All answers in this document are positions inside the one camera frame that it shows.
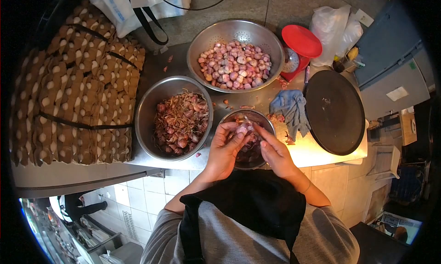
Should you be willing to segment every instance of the black round lid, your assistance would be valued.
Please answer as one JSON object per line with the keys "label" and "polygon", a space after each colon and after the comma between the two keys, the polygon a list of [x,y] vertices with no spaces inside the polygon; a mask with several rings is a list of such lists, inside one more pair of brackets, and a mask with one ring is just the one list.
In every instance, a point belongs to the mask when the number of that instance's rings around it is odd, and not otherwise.
{"label": "black round lid", "polygon": [[326,151],[348,155],[360,145],[365,116],[361,99],[341,74],[323,70],[314,74],[305,90],[311,134]]}

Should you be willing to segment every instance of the black pants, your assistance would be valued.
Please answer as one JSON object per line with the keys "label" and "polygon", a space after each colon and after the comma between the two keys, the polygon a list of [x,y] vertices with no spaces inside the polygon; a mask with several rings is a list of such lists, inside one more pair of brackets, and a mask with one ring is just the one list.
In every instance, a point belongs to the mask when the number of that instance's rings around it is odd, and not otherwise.
{"label": "black pants", "polygon": [[72,221],[79,220],[81,216],[85,214],[92,214],[94,212],[104,209],[105,207],[104,202],[79,208],[79,206],[82,205],[82,202],[79,199],[80,196],[89,193],[91,191],[93,190],[64,195],[64,205],[66,208],[66,212],[68,213]]}

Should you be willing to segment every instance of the white tile floor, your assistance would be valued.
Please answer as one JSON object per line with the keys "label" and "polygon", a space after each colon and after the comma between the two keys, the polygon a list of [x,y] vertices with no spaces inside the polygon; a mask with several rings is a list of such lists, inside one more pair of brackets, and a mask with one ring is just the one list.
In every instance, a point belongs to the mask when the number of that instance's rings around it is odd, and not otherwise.
{"label": "white tile floor", "polygon": [[[364,222],[372,192],[390,185],[391,180],[379,183],[366,176],[374,164],[375,152],[370,145],[368,156],[361,165],[338,163],[301,168],[301,171],[328,196],[343,222],[352,227],[360,221]],[[86,194],[86,205],[106,200],[107,209],[92,214],[92,217],[104,226],[123,233],[123,243],[134,242],[144,247],[154,228],[157,214],[199,173],[165,170],[165,179],[150,176],[108,186]],[[138,242],[129,237],[123,210],[132,214]]]}
{"label": "white tile floor", "polygon": [[[121,232],[123,244],[134,242],[144,247],[155,225],[157,214],[199,173],[200,171],[166,170],[165,179],[143,177],[85,194],[85,203],[90,205],[107,201],[107,209],[95,212],[91,217],[105,227]],[[123,211],[132,214],[139,241],[130,239]]]}

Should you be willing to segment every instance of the gray shirt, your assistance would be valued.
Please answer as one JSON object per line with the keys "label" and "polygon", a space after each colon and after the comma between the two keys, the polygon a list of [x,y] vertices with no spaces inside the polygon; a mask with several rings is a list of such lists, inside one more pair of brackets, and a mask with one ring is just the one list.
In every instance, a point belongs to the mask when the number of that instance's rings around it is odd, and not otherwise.
{"label": "gray shirt", "polygon": [[[182,263],[182,216],[163,209],[142,254],[141,264]],[[289,263],[285,241],[258,234],[225,216],[213,204],[199,207],[202,253],[209,263]],[[303,263],[357,263],[360,248],[331,206],[306,204],[293,252]]]}

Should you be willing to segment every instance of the floor drain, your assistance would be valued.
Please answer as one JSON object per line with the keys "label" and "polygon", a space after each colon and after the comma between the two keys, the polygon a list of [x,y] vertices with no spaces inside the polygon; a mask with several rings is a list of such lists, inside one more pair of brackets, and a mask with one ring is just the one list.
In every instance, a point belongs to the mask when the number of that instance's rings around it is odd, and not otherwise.
{"label": "floor drain", "polygon": [[139,241],[138,235],[136,234],[135,224],[133,223],[132,214],[123,210],[124,222],[126,223],[127,231],[129,237],[135,241]]}

